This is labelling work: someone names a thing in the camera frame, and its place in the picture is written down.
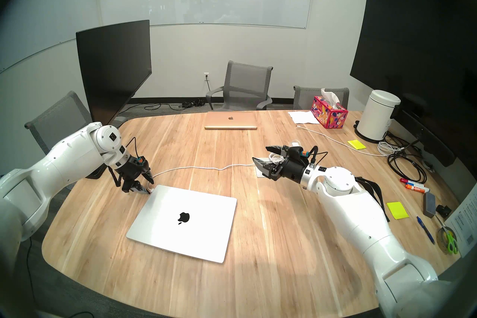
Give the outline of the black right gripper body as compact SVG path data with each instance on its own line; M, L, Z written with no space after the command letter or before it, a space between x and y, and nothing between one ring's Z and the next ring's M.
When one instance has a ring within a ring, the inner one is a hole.
M273 180L277 181L279 178L288 178L296 183L301 183L305 169L309 165L307 157L300 156L294 158L287 156L283 161L275 165L273 169Z

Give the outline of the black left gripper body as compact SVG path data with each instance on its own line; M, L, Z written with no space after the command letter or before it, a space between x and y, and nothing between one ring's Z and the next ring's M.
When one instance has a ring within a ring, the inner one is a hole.
M118 168L119 179L123 180L122 191L127 191L127 181L139 181L137 178L143 172L150 171L150 166L146 158L129 158L124 165Z

